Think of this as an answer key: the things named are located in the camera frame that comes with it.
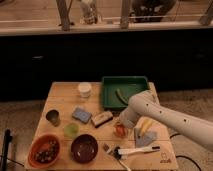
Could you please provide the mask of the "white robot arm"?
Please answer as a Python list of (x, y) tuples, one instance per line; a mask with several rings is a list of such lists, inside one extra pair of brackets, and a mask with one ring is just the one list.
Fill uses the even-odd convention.
[(119, 120), (126, 128), (132, 129), (142, 116), (152, 118), (213, 151), (213, 122), (163, 107), (149, 90), (131, 96)]

